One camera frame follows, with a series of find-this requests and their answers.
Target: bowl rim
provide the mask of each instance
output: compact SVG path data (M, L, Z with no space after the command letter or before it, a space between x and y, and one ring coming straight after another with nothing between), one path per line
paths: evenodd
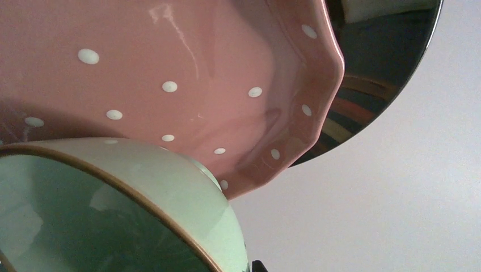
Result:
M156 206L152 201L133 189L127 183L123 182L121 179L75 156L47 147L29 144L29 142L13 143L0 146L0 158L15 155L31 155L54 160L99 179L103 183L113 187L115 190L128 197L136 204L140 205L153 217L160 220L165 227L172 231L172 233L174 233L181 241L186 243L192 249L194 254L204 263L204 265L208 267L210 272L223 272L222 269L216 264L214 259L212 259L211 256L208 255L208 253L204 250L204 248L197 243L193 237L189 235L179 224L177 224L177 222L168 216L160 207ZM1 249L0 262L4 264L8 272L16 272L11 262L9 262L7 257L2 253Z

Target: white wall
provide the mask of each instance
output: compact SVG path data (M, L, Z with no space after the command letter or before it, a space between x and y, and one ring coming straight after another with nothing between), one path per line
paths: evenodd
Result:
M373 124L232 202L269 271L481 271L481 1Z

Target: bowl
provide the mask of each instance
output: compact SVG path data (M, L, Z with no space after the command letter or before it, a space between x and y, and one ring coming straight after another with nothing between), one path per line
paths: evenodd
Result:
M228 199L319 138L344 73L324 0L7 1L0 141L135 139Z
M2 146L0 252L9 272L249 271L213 175L120 138Z

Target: white polka dot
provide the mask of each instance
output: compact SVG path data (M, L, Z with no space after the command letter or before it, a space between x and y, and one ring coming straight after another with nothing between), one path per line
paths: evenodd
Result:
M170 134L162 136L162 140L164 142L172 142L174 139L175 139L175 137L173 135L170 135Z
M162 89L166 92L175 92L177 91L177 83L173 81L167 81L166 83L162 84Z
M261 94L262 94L262 89L259 87L254 87L249 91L250 97L259 97Z
M124 115L116 109L111 109L107 112L107 117L112 120L120 120Z
M229 187L229 183L226 181L226 180L221 180L221 182L219 182L222 190L227 190L227 188Z
M311 108L309 108L309 106L306 105L306 104L302 105L302 111L303 111L304 114L307 115L307 116L312 116L312 115L313 115L313 111L311 111Z
M308 26L307 24L303 24L302 25L302 31L304 31L304 33L309 37L309 38L312 38L312 39L316 39L317 38L317 33L314 31L314 29L310 26Z
M218 148L218 149L214 150L214 153L217 154L217 155L224 154L225 148Z
M277 149L271 150L271 155L275 160L279 160L279 158L281 158L281 153Z
M117 141L117 140L110 139L110 140L105 140L104 143L107 144L107 145L113 145L113 144L115 144L115 143L118 143L118 141Z
M100 57L97 52L84 48L78 52L78 58L85 64L97 64Z
M25 123L29 126L33 126L34 128L40 128L45 125L45 122L42 119L36 117L25 118Z

